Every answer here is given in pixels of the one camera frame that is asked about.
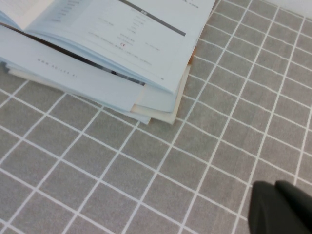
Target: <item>book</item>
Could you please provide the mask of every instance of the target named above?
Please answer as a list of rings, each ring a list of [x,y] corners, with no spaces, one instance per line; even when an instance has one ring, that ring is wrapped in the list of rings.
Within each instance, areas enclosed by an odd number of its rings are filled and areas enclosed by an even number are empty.
[[[173,123],[214,0],[1,0],[10,73]]]

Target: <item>stack of papers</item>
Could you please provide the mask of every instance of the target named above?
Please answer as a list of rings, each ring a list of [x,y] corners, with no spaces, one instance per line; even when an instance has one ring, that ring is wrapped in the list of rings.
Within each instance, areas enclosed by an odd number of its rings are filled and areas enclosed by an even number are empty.
[[[173,124],[215,0],[0,0],[9,73]]]

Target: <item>open book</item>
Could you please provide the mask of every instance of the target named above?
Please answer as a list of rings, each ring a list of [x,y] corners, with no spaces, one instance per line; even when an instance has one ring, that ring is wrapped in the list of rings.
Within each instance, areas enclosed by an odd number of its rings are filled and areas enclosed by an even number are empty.
[[[215,0],[0,0],[10,73],[173,123]]]
[[[0,21],[177,91],[214,0],[0,0]]]

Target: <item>stacked booklet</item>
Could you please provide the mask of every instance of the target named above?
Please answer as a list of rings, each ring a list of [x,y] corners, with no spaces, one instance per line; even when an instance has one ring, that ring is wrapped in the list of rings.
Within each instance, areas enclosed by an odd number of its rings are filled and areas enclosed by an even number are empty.
[[[9,73],[172,124],[215,0],[0,0]]]

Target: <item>book page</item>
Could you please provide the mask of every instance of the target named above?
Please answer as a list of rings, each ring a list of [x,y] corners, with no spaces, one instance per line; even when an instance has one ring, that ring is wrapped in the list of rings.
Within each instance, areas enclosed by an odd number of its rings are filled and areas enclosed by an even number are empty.
[[[21,30],[33,22],[54,0],[0,0],[0,11]]]
[[[31,32],[73,41],[173,93],[214,1],[63,0]]]

